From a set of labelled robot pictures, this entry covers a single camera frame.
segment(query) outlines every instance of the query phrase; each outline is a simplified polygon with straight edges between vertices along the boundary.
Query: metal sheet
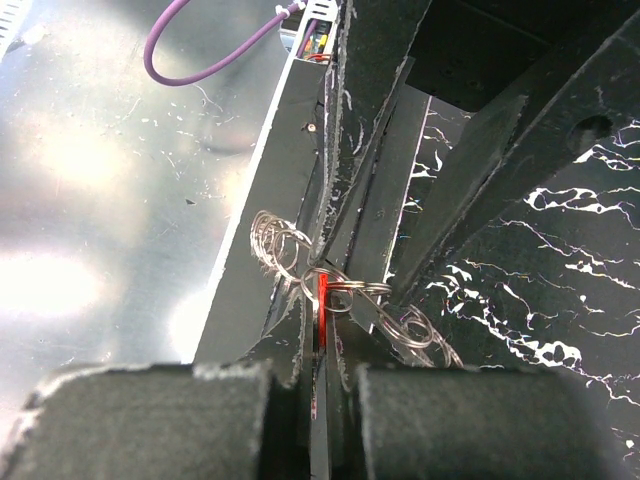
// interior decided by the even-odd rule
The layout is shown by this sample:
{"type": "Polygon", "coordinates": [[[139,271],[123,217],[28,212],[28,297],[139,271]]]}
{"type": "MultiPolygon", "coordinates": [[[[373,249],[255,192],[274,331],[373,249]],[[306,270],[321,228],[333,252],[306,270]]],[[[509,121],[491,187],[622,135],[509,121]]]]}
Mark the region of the metal sheet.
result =
{"type": "MultiPolygon", "coordinates": [[[[198,87],[156,85],[142,49],[167,4],[34,0],[0,63],[0,439],[52,369],[196,350],[286,52],[274,33],[198,87]]],[[[273,14],[193,1],[158,68],[205,67],[273,14]]]]}

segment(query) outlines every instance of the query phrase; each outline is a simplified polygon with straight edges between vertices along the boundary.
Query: coiled wire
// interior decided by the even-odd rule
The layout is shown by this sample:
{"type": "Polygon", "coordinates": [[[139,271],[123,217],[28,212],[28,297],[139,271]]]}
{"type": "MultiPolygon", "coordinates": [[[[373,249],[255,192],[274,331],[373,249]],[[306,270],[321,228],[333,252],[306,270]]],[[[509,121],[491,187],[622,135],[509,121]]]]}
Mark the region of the coiled wire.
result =
{"type": "MultiPolygon", "coordinates": [[[[400,345],[412,350],[424,350],[430,345],[440,347],[444,356],[446,367],[451,365],[462,366],[460,357],[455,350],[445,341],[440,333],[431,325],[429,319],[414,305],[410,305],[406,313],[397,321],[378,299],[391,293],[391,287],[386,283],[372,283],[351,280],[343,272],[332,265],[324,267],[309,267],[300,276],[297,275],[298,261],[301,247],[309,250],[311,240],[303,232],[286,220],[270,213],[260,211],[253,220],[250,234],[251,251],[268,271],[280,275],[292,285],[299,285],[304,295],[315,305],[318,298],[309,287],[309,281],[315,276],[325,273],[329,276],[328,288],[330,292],[342,293],[343,305],[340,307],[327,306],[326,309],[334,313],[344,313],[353,306],[354,292],[366,300],[380,317],[380,324],[387,334],[400,345]],[[419,333],[411,333],[410,328],[419,333]]],[[[425,359],[423,363],[433,366],[433,363],[425,359]]]]}

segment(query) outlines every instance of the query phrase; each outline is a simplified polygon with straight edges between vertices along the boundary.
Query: black marbled surface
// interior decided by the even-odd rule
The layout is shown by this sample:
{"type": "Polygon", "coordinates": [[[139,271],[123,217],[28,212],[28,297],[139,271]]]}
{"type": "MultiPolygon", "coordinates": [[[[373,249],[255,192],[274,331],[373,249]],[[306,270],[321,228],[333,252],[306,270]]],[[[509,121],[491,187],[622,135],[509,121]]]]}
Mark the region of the black marbled surface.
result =
{"type": "MultiPolygon", "coordinates": [[[[468,118],[432,100],[394,258],[468,118]]],[[[465,363],[572,371],[640,479],[640,122],[504,212],[423,294],[465,363]]]]}

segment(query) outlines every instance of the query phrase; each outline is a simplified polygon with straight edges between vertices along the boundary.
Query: wire loop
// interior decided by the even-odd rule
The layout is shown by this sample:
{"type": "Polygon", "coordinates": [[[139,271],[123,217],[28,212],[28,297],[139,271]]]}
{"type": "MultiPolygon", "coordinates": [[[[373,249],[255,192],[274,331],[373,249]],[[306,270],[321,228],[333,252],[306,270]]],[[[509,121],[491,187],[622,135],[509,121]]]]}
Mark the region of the wire loop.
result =
{"type": "Polygon", "coordinates": [[[309,250],[311,240],[297,230],[295,225],[273,213],[260,211],[251,225],[250,244],[253,254],[269,271],[291,284],[299,284],[304,295],[316,308],[319,305],[319,299],[309,286],[309,282],[320,274],[326,274],[329,276],[327,285],[329,293],[342,294],[339,302],[327,302],[326,310],[334,313],[350,311],[353,307],[354,294],[357,294],[376,310],[380,320],[378,326],[384,329],[392,342],[411,349],[417,358],[422,359],[424,365],[433,366],[434,364],[426,354],[419,351],[435,344],[442,351],[446,367],[462,366],[462,361],[455,350],[417,307],[409,305],[399,320],[384,310],[386,304],[381,305],[381,297],[391,293],[391,287],[386,283],[351,280],[344,272],[332,265],[308,267],[298,276],[296,270],[299,267],[300,248],[309,250]]]}

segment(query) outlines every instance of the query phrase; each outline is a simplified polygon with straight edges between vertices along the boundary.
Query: black plastic panel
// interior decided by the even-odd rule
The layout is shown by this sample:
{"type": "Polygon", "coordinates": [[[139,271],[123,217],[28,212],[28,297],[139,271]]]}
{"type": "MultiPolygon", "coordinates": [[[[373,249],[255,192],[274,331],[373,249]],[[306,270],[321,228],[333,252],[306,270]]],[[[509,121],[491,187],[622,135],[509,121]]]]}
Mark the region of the black plastic panel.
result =
{"type": "Polygon", "coordinates": [[[368,368],[358,389],[368,479],[627,478],[568,377],[368,368]]]}
{"type": "Polygon", "coordinates": [[[302,61],[291,67],[200,339],[198,362],[236,360],[261,337],[274,283],[251,256],[249,231],[260,210],[286,219],[298,215],[317,157],[316,135],[303,127],[314,122],[325,70],[302,61]]]}
{"type": "Polygon", "coordinates": [[[476,112],[601,1],[434,0],[410,55],[408,84],[476,112]]]}

